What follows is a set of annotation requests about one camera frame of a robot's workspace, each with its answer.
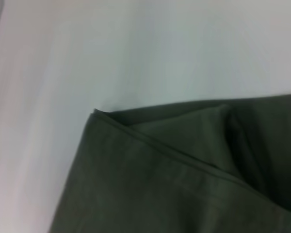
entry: dark green fabric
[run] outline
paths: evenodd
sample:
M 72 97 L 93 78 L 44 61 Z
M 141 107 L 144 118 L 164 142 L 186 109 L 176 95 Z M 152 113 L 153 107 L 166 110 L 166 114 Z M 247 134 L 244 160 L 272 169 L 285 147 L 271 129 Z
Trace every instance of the dark green fabric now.
M 291 233 L 291 95 L 90 116 L 51 233 Z

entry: olive green cloth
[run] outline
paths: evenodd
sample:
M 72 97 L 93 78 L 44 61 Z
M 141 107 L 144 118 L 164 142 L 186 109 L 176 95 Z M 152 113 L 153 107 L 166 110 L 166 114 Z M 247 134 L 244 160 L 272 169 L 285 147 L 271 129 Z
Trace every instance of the olive green cloth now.
M 291 95 L 104 113 L 51 233 L 291 233 Z

